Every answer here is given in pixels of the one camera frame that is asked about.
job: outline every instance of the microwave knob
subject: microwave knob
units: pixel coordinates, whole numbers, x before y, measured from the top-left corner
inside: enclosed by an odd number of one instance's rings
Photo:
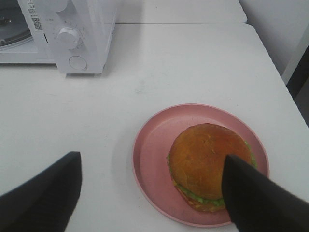
[[[68,2],[69,0],[43,0],[46,8],[55,12],[64,11],[68,5]]]
[[[74,49],[81,43],[78,30],[74,28],[62,28],[57,35],[57,40],[67,49]]]

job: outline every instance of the table surface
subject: table surface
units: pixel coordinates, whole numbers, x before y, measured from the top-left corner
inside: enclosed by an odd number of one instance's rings
[[[123,0],[120,23],[245,23],[238,0]]]
[[[131,167],[144,122],[183,103],[242,119],[265,147],[270,179],[309,201],[309,130],[247,24],[116,25],[99,75],[64,75],[55,65],[0,69],[0,195],[80,151],[83,186],[68,232],[204,231],[155,210]]]

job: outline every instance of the top bun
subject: top bun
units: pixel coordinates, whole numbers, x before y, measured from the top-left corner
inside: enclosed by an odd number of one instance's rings
[[[251,164],[250,149],[232,130],[209,123],[189,127],[171,147],[172,177],[196,196],[220,199],[224,160],[228,154],[235,154]]]

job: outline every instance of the microwave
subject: microwave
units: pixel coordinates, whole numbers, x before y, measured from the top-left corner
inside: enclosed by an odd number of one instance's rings
[[[101,73],[117,6],[116,0],[0,0],[0,63]]]

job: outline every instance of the pink plate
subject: pink plate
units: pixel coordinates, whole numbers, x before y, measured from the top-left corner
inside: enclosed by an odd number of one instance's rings
[[[162,214],[186,225],[218,227],[231,223],[228,212],[192,209],[173,186],[167,166],[166,157],[175,138],[186,128],[200,123],[218,124],[240,135],[251,145],[258,170],[268,177],[267,155],[255,133],[230,113],[200,104],[173,106],[145,123],[134,145],[133,172],[146,199]]]

